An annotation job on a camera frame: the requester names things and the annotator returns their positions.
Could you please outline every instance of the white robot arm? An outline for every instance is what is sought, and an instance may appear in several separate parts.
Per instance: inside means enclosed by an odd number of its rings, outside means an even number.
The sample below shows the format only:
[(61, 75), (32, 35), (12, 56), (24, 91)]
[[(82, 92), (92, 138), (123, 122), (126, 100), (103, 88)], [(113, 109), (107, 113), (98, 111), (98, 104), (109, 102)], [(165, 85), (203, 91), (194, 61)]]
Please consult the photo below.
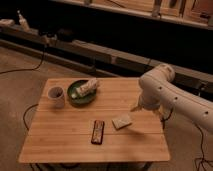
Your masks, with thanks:
[(160, 105), (173, 108), (213, 133), (213, 103), (172, 85), (174, 77), (174, 69), (168, 64), (143, 74), (139, 79), (143, 91), (138, 105), (147, 110), (156, 110)]

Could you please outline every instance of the cable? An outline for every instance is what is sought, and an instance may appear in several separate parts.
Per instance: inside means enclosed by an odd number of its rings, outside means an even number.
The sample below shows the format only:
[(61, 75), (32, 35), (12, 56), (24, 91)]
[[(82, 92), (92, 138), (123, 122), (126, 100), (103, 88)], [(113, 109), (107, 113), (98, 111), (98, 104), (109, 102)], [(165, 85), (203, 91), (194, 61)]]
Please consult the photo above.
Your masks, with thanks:
[(32, 169), (32, 171), (35, 171), (33, 165), (31, 163), (29, 165), (30, 165), (30, 168)]
[(119, 4), (119, 3), (115, 2), (115, 1), (112, 1), (112, 0), (106, 0), (106, 1), (111, 2), (111, 3), (117, 5), (117, 6), (121, 7), (121, 8), (126, 8), (125, 6)]
[(25, 127), (26, 127), (26, 129), (27, 129), (28, 131), (29, 131), (29, 127), (27, 126), (25, 117), (26, 117), (27, 112), (28, 112), (30, 109), (32, 109), (33, 107), (36, 107), (36, 106), (38, 106), (38, 104), (34, 104), (34, 105), (28, 107), (28, 108), (25, 110), (24, 114), (23, 114), (23, 122), (24, 122), (24, 125), (25, 125)]
[[(205, 89), (205, 84), (201, 84), (199, 87), (198, 87), (198, 93), (197, 95), (200, 97), (201, 95), (201, 92)], [(198, 158), (195, 158), (194, 159), (194, 163), (195, 163), (195, 167), (196, 167), (196, 171), (200, 171), (200, 168), (202, 167), (204, 171), (207, 171), (206, 168), (204, 167), (204, 164), (208, 164), (210, 167), (213, 168), (213, 161), (211, 160), (206, 160), (205, 158), (205, 153), (204, 153), (204, 149), (203, 149), (203, 143), (204, 143), (204, 133), (202, 131), (202, 129), (197, 125), (195, 124), (195, 127), (199, 130), (200, 134), (201, 134), (201, 142), (200, 142), (200, 150), (201, 150), (201, 153), (202, 153), (202, 157), (198, 157)]]
[(143, 70), (143, 74), (147, 71), (150, 63), (151, 63), (152, 59), (150, 58), (149, 61), (147, 62), (146, 66), (144, 67), (144, 70)]
[(192, 8), (191, 11), (195, 8), (195, 4), (196, 4), (197, 0), (194, 0), (193, 4), (192, 4)]
[(35, 165), (39, 171), (43, 171), (43, 169), (39, 166), (39, 164), (36, 163)]
[(163, 117), (163, 118), (161, 119), (161, 122), (162, 122), (162, 124), (163, 124), (163, 129), (165, 129), (165, 123), (166, 123), (166, 121), (168, 121), (168, 120), (171, 118), (173, 111), (174, 111), (174, 108), (171, 108), (171, 109), (170, 109), (170, 112), (169, 112), (169, 116), (168, 116), (167, 118), (164, 118), (164, 117)]
[(107, 164), (106, 171), (109, 171), (109, 169), (110, 169), (110, 163)]
[(14, 70), (9, 70), (9, 71), (3, 71), (3, 72), (0, 72), (0, 74), (6, 74), (6, 73), (10, 73), (10, 72), (19, 72), (19, 71), (35, 71), (35, 70), (37, 70), (42, 65), (42, 63), (44, 61), (45, 51), (46, 51), (46, 46), (44, 46), (41, 61), (36, 67), (29, 68), (29, 69), (14, 69)]
[(63, 169), (74, 169), (74, 168), (78, 167), (80, 164), (79, 164), (79, 163), (76, 163), (76, 164), (73, 164), (73, 165), (68, 166), (68, 165), (65, 165), (65, 164), (60, 163), (59, 165), (60, 165)]

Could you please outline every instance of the white mug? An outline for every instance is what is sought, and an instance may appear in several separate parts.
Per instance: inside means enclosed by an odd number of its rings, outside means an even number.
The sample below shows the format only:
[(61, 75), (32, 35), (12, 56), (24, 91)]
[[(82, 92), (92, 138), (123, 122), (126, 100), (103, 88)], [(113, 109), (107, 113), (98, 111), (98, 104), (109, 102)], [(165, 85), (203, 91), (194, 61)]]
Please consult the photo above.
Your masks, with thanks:
[(65, 105), (64, 91), (61, 87), (52, 87), (47, 94), (51, 100), (51, 107), (60, 109)]

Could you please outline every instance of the wooden table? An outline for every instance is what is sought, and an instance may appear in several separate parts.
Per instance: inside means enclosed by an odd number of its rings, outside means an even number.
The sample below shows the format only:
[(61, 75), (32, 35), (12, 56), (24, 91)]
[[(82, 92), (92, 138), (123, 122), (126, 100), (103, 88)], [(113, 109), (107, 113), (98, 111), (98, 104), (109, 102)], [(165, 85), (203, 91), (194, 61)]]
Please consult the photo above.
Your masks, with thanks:
[[(82, 108), (53, 110), (47, 98), (52, 86), (64, 92), (78, 78), (49, 79), (19, 156), (21, 163), (87, 163), (168, 161), (159, 117), (151, 111), (131, 112), (133, 124), (116, 131), (112, 118), (129, 113), (140, 94), (138, 78), (99, 78), (96, 99)], [(91, 144), (94, 120), (104, 120), (102, 145)]]

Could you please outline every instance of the green plate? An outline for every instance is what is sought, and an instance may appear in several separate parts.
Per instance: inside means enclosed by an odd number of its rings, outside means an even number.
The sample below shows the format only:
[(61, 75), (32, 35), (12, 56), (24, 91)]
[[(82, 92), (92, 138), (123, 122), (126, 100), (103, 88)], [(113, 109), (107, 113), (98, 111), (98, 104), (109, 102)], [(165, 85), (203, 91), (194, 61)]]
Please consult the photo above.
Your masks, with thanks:
[(83, 84), (85, 84), (87, 81), (88, 80), (78, 80), (78, 81), (75, 81), (74, 83), (72, 83), (68, 87), (67, 95), (69, 97), (69, 101), (71, 102), (71, 104), (74, 104), (74, 105), (85, 105), (85, 104), (88, 104), (88, 103), (92, 102), (95, 99), (96, 90), (94, 90), (93, 92), (89, 93), (88, 95), (86, 95), (84, 97), (77, 96), (77, 98), (72, 98), (72, 94), (76, 93), (76, 88), (80, 87)]

